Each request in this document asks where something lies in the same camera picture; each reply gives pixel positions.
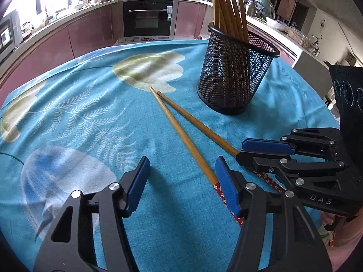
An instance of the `fern leaf pattern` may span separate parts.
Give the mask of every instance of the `fern leaf pattern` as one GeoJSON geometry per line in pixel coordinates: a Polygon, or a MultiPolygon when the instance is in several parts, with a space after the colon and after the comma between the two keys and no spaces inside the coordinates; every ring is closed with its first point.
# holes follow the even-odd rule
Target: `fern leaf pattern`
{"type": "Polygon", "coordinates": [[[57,132],[58,136],[53,142],[59,141],[74,149],[82,148],[83,152],[114,166],[120,172],[133,170],[136,166],[136,152],[131,149],[135,142],[131,142],[130,137],[134,132],[128,130],[130,121],[122,120],[128,105],[118,114],[106,117],[106,113],[117,102],[114,99],[107,105],[100,103],[108,90],[92,97],[95,83],[96,81],[75,96],[67,97],[70,91],[68,89],[48,103],[42,111],[33,112],[41,113],[34,133],[41,131],[40,135],[43,136],[57,132]]]}

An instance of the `cabinet door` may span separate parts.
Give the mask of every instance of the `cabinet door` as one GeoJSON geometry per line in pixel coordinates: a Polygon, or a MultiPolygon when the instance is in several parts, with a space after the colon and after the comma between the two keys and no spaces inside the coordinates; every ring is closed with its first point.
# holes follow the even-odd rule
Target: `cabinet door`
{"type": "Polygon", "coordinates": [[[74,57],[101,48],[113,46],[117,41],[112,34],[111,7],[104,6],[67,25],[74,57]]]}
{"type": "Polygon", "coordinates": [[[41,43],[12,72],[0,90],[0,106],[14,89],[73,58],[67,28],[64,27],[41,43]]]}
{"type": "Polygon", "coordinates": [[[174,39],[194,38],[197,29],[197,24],[200,21],[200,19],[198,19],[200,6],[201,6],[200,3],[188,2],[182,0],[179,1],[174,39]]]}

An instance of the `chopstick handle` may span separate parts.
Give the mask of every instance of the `chopstick handle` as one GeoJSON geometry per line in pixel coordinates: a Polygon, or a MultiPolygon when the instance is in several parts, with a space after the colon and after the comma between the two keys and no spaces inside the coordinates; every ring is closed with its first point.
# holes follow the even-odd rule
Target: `chopstick handle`
{"type": "Polygon", "coordinates": [[[221,136],[217,135],[211,129],[209,129],[205,124],[197,120],[190,113],[182,109],[175,102],[170,100],[167,96],[165,96],[160,91],[157,92],[162,99],[164,99],[172,108],[174,108],[178,113],[180,113],[183,117],[185,117],[188,121],[190,121],[193,125],[195,125],[199,130],[201,130],[204,134],[206,134],[209,138],[211,138],[214,142],[216,142],[219,146],[221,146],[225,151],[227,151],[233,157],[236,157],[238,154],[238,150],[232,147],[227,141],[225,141],[221,136]]]}
{"type": "Polygon", "coordinates": [[[178,121],[171,114],[171,112],[166,107],[164,102],[156,94],[155,90],[153,88],[150,88],[150,91],[154,95],[155,99],[157,100],[163,112],[165,113],[166,117],[169,119],[170,123],[175,128],[175,130],[177,131],[178,135],[180,136],[186,147],[189,149],[193,158],[195,159],[199,167],[202,169],[203,173],[206,175],[206,177],[209,179],[212,185],[217,184],[218,183],[217,177],[215,176],[213,170],[209,167],[205,159],[201,156],[201,154],[199,153],[198,149],[195,147],[192,140],[190,140],[186,132],[184,132],[183,128],[179,125],[178,121]]]}

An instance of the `metal bolt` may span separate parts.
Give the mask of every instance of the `metal bolt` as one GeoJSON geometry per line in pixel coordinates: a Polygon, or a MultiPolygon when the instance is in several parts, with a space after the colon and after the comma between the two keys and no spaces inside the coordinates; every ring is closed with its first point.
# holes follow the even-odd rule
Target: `metal bolt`
{"type": "Polygon", "coordinates": [[[288,198],[292,198],[294,197],[294,193],[291,190],[285,191],[285,196],[288,198]]]}
{"type": "Polygon", "coordinates": [[[111,183],[108,187],[110,190],[117,190],[120,188],[120,184],[119,183],[111,183]]]}
{"type": "Polygon", "coordinates": [[[73,198],[78,198],[81,196],[81,192],[79,190],[74,190],[71,195],[73,198]]]}
{"type": "Polygon", "coordinates": [[[305,183],[304,179],[302,179],[302,178],[297,178],[296,179],[296,184],[297,185],[303,185],[304,183],[305,183]]]}
{"type": "Polygon", "coordinates": [[[249,183],[246,184],[246,188],[248,190],[255,190],[256,189],[256,184],[249,182],[249,183]]]}

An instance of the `black mesh cup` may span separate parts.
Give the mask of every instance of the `black mesh cup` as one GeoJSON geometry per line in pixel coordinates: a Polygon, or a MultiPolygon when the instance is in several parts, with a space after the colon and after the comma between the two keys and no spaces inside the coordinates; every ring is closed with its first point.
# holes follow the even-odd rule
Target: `black mesh cup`
{"type": "Polygon", "coordinates": [[[248,33],[249,44],[209,24],[209,39],[197,92],[211,109],[242,113],[280,51],[262,37],[248,33]]]}

